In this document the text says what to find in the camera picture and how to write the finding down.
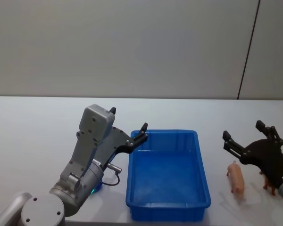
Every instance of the tabletop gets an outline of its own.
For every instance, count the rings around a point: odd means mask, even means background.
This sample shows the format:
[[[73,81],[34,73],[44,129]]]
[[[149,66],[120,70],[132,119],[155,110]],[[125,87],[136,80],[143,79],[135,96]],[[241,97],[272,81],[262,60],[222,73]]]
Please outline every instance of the tabletop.
[[[187,100],[68,97],[0,97],[0,212],[20,192],[38,196],[58,180],[76,143],[75,133],[85,107],[117,108],[114,125],[127,134],[140,129],[192,129],[198,133],[212,199],[202,225],[283,226],[283,200],[264,190],[259,168],[241,165],[245,200],[238,203],[226,176],[235,158],[223,149],[222,133],[246,146],[264,138],[257,120],[274,125],[283,139],[283,101]],[[125,204],[128,155],[113,163],[123,168],[120,184],[91,195],[68,220],[133,223]],[[111,170],[104,181],[115,182]]]

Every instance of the gray wall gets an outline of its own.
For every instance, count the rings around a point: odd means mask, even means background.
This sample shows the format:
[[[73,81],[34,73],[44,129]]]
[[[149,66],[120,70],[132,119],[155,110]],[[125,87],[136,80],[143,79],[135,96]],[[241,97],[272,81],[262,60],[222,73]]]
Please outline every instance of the gray wall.
[[[240,99],[283,99],[283,0],[261,0]]]
[[[235,99],[257,3],[0,0],[0,95]]]

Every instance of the blue tray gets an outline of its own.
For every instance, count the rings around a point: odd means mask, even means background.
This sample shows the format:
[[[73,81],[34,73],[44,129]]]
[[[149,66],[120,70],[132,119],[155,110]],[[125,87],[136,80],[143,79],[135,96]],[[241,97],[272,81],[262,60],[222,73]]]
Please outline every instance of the blue tray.
[[[148,130],[129,157],[126,204],[137,221],[201,221],[211,204],[197,133]]]

